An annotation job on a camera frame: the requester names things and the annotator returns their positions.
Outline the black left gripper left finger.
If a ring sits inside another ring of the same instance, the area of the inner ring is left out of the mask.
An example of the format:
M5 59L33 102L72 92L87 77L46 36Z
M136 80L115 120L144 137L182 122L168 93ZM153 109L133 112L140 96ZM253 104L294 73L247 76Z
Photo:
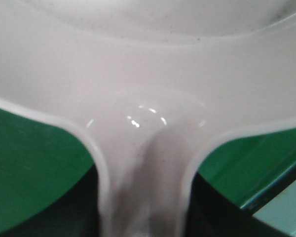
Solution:
M98 237L98 172L95 166L62 197L0 237Z

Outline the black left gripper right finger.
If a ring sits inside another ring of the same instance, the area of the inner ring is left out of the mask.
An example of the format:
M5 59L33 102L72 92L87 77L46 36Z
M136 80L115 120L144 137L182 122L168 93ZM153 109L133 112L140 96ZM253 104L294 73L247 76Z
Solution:
M243 208L196 174L187 236L296 237L296 173L285 174Z

